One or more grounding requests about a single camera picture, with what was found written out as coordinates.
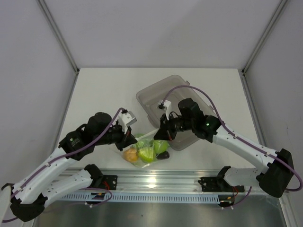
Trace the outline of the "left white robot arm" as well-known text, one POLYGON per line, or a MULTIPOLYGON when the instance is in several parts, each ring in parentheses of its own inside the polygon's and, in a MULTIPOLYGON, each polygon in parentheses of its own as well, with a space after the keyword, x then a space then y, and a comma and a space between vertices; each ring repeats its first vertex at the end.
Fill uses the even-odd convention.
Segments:
POLYGON ((18 183, 5 184, 0 193, 0 221, 11 210, 16 219, 24 222, 38 217, 50 204, 80 189, 108 190, 104 175, 95 164, 89 164, 64 180, 55 181, 68 167, 94 151, 95 146, 114 144, 123 150, 135 144, 131 133, 136 122, 132 112, 119 108, 114 117, 98 112, 87 123, 69 132, 35 171, 18 183))

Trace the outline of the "purple toy eggplant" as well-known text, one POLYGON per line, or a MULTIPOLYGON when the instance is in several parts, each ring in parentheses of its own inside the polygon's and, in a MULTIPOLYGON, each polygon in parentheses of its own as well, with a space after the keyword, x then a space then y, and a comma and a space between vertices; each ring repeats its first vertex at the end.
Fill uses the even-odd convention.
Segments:
POLYGON ((164 151, 156 156, 157 160, 166 160, 170 158, 170 154, 168 151, 164 151))

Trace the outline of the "orange toy fruit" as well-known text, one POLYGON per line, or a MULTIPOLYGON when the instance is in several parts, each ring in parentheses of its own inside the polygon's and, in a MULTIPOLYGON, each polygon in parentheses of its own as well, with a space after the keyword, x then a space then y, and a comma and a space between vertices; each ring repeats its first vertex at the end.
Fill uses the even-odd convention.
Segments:
POLYGON ((123 158, 126 161, 133 163, 139 159, 139 156, 135 148, 129 148, 123 153, 123 158))

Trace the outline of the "green bumpy toy guava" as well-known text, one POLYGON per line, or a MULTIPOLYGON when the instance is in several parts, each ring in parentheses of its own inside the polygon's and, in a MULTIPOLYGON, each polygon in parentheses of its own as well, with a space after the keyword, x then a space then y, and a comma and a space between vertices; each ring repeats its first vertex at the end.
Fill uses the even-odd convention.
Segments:
POLYGON ((135 144, 136 149, 153 147, 153 139, 141 139, 135 144))

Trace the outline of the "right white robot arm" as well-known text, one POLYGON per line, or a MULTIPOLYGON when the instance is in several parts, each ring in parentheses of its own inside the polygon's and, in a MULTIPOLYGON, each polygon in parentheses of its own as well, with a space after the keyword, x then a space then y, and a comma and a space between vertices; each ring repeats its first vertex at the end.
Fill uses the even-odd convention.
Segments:
POLYGON ((223 167, 216 179, 220 190, 226 191, 232 186, 258 186, 276 198, 287 190, 294 175, 294 164, 286 149, 276 151, 237 135, 218 117, 205 115, 192 98, 178 103, 180 114, 176 117, 171 113, 170 101, 160 102, 158 108, 165 113, 160 118, 155 140, 172 141, 178 132, 192 131, 199 139, 222 146, 253 165, 252 168, 223 167))

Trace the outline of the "green toy apple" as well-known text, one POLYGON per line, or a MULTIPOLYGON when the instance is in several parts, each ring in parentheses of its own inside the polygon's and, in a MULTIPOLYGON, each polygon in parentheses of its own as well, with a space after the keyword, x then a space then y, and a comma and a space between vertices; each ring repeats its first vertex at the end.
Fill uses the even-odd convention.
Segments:
POLYGON ((161 154, 163 152, 165 152, 169 147, 169 144, 167 141, 165 140, 154 140, 153 141, 153 148, 154 148, 154 152, 156 154, 161 154))

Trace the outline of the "clear dotted zip top bag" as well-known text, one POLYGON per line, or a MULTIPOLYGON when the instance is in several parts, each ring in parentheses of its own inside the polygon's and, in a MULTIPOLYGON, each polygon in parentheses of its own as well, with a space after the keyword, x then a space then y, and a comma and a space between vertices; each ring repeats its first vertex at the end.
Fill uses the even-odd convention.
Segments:
POLYGON ((138 168, 169 159, 169 143, 166 140, 155 140, 153 137, 156 132, 153 130, 146 134, 135 134, 137 143, 122 150, 122 159, 138 168))

